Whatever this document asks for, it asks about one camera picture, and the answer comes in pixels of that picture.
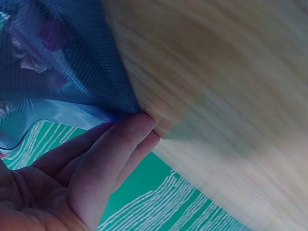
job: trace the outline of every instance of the mesh netting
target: mesh netting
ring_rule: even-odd
[[[88,129],[140,111],[100,0],[0,0],[0,146],[46,119]]]

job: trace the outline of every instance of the palm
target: palm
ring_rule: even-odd
[[[109,195],[159,141],[145,115],[111,126],[95,127],[17,171],[0,161],[1,230],[95,230]]]

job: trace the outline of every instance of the teal fabric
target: teal fabric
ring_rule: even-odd
[[[81,129],[36,123],[4,162],[10,169],[30,165]],[[111,197],[99,231],[248,231],[246,226],[200,193],[155,154],[149,154]]]

